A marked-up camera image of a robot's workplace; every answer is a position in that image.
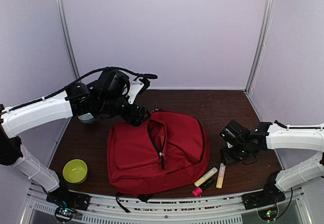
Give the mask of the black pink highlighter pen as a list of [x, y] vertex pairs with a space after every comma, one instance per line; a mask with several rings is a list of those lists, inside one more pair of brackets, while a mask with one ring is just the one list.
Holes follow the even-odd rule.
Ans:
[[202, 183], [200, 186], [198, 186], [196, 189], [192, 191], [192, 194], [197, 197], [200, 196], [201, 193], [203, 193], [206, 189], [208, 189], [210, 186], [212, 186], [215, 183], [214, 179], [208, 179], [204, 183]]

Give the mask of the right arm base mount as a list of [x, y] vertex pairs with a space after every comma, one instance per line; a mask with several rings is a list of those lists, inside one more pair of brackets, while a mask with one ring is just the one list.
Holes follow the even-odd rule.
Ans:
[[256, 209], [262, 221], [271, 222], [279, 217], [278, 203], [284, 201], [286, 196], [282, 192], [261, 190], [242, 195], [245, 210]]

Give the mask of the peach highlighter pen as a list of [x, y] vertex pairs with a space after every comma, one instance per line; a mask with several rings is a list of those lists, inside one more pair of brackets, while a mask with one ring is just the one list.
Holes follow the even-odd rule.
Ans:
[[226, 166], [223, 163], [221, 163], [220, 168], [219, 168], [217, 182], [216, 182], [216, 188], [218, 188], [218, 189], [221, 189], [223, 186], [225, 169], [226, 169]]

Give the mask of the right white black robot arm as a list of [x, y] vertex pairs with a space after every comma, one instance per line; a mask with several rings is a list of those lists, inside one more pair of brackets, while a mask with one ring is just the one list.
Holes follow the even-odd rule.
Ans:
[[269, 176], [260, 201], [271, 204], [278, 196], [297, 185], [323, 176], [323, 124], [284, 125], [278, 121], [258, 122], [252, 130], [235, 120], [230, 121], [220, 132], [227, 143], [221, 149], [226, 164], [244, 162], [254, 158], [260, 151], [298, 149], [315, 151], [315, 155], [289, 169]]

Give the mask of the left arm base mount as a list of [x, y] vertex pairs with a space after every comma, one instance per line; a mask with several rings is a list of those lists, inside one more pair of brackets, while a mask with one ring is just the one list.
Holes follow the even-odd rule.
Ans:
[[87, 211], [91, 197], [87, 194], [77, 192], [62, 193], [46, 192], [46, 201], [57, 206], [54, 217], [59, 223], [71, 221], [79, 211]]

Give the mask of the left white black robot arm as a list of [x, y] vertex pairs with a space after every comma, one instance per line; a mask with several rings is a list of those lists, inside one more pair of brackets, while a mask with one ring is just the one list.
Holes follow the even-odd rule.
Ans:
[[69, 205], [73, 195], [63, 177], [34, 157], [19, 134], [61, 119], [78, 117], [84, 123], [92, 123], [102, 114], [119, 116], [132, 126], [140, 126], [150, 112], [135, 100], [147, 90], [150, 80], [157, 78], [155, 74], [107, 66], [92, 70], [47, 96], [12, 107], [2, 105], [1, 165], [18, 169], [62, 206]]

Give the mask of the yellow highlighter pen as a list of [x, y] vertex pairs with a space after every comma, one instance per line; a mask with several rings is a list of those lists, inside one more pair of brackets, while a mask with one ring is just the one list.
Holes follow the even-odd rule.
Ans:
[[199, 178], [194, 185], [196, 187], [199, 187], [200, 185], [202, 185], [204, 182], [206, 182], [209, 178], [211, 178], [214, 174], [216, 174], [218, 171], [218, 169], [216, 167], [213, 167], [212, 169], [210, 169], [207, 173], [205, 173], [201, 178]]

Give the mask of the red student backpack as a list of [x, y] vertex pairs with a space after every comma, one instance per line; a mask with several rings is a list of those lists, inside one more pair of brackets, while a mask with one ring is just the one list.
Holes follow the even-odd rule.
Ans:
[[195, 183], [208, 167], [210, 151], [209, 135], [198, 119], [157, 110], [138, 127], [111, 126], [109, 182], [116, 198], [128, 195], [145, 202], [153, 194]]

